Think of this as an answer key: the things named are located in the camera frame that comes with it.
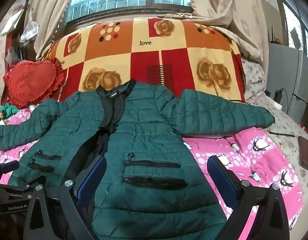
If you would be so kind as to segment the red orange rose blanket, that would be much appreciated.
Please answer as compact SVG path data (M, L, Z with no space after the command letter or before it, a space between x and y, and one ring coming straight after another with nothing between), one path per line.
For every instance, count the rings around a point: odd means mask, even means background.
M134 79L163 85L176 96L192 89L244 102L246 90L236 42L214 28L162 18L112 20L80 28L56 41L48 59L65 73L54 93L106 90Z

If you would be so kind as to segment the floral bed sheet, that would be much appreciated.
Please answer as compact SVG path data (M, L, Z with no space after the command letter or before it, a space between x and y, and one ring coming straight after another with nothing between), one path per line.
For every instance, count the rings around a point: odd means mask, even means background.
M266 96L265 73L262 66L246 57L242 57L242 65L247 83L244 94L245 100L253 105L266 108L275 118L275 123L268 128L268 131L294 134L297 136L292 138L281 135L269 135L271 140L286 155L288 161L293 166L298 176L298 182L302 188L303 204L308 205L308 171L299 165L298 148L298 137L302 136L308 139L308 134L292 118L276 108Z

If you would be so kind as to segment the brown wallet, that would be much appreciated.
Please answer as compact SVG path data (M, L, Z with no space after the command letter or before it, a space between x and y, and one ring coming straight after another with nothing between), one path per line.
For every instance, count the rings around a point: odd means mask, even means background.
M299 165L308 170L308 139L298 137Z

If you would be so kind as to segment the hanging plastic bag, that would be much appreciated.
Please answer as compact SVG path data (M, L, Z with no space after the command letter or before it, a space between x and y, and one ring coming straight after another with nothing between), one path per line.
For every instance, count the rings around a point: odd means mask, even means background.
M21 43L34 41L39 32L40 25L35 21L29 21L20 36Z

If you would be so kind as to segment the beige curtain left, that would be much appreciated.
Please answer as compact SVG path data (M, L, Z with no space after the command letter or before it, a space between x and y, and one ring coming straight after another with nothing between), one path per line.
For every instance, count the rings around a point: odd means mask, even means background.
M41 57L55 37L69 4L70 0L30 0L33 20L39 24L38 34L34 41L37 58Z

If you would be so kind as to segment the beige curtain right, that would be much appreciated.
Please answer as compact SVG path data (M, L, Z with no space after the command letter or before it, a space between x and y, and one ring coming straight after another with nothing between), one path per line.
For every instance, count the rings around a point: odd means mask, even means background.
M260 0L191 0L191 4L191 20L221 27L233 36L245 57L268 63L267 26Z

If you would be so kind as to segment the small white tube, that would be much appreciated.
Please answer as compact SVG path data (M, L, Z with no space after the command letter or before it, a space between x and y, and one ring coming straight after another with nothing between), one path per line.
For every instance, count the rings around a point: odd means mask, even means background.
M231 147L234 149L235 152L238 152L240 150L239 146L235 143L231 144Z

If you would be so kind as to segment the beige curtain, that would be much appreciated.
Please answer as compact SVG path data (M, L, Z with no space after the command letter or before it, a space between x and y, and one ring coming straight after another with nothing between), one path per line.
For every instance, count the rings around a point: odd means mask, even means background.
M245 57L268 63L267 26L260 0L191 0L191 4L191 20L221 27L233 36Z
M69 4L70 0L30 0L33 20L39 24L38 34L34 41L37 58L41 57L55 37Z

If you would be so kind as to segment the red heart ruffled pillow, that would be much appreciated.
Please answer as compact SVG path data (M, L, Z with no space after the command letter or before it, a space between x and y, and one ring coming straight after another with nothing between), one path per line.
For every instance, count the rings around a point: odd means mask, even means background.
M7 101L18 109L36 105L50 98L65 79L58 59L23 60L13 66L3 80L7 87Z

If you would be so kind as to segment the green quilted puffer jacket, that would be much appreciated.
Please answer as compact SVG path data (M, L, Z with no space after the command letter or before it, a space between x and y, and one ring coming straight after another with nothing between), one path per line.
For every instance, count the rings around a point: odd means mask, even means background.
M45 176L48 187L74 179L103 153L107 170L89 217L98 239L214 239L226 217L183 137L233 135L274 121L263 107L188 89L174 96L131 80L46 99L28 120L0 126L0 150L32 143L9 183Z

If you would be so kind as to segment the green cloth item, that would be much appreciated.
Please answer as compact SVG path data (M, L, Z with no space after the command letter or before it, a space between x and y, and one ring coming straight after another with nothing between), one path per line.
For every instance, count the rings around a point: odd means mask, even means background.
M5 120L12 115L16 114L19 111L19 109L11 105L9 103L5 103L4 105L1 106L0 108L0 120Z

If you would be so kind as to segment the side window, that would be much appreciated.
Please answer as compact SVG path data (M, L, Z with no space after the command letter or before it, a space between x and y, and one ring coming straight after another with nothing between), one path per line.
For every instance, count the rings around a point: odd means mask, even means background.
M282 5L285 15L288 46L305 52L308 58L308 28L289 5L285 2Z

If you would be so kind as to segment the black pen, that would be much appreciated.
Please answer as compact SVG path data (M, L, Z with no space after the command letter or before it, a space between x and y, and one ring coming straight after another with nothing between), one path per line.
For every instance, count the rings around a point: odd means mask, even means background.
M269 134L272 134L272 135L281 135L281 136L285 136L285 137L292 137L292 138L295 138L297 137L296 135L294 134L288 134L288 133L278 133L278 132L273 132L273 131L269 131L268 132Z

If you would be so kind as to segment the pink penguin quilt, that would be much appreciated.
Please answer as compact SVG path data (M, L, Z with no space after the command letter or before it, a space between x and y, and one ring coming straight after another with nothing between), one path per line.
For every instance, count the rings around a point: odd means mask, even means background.
M109 239L112 226L118 227L117 239L214 239L232 209L208 174L211 156L253 186L277 183L289 228L302 211L293 166L260 128L219 139L182 138L164 122L122 121L110 146L89 220L98 239Z

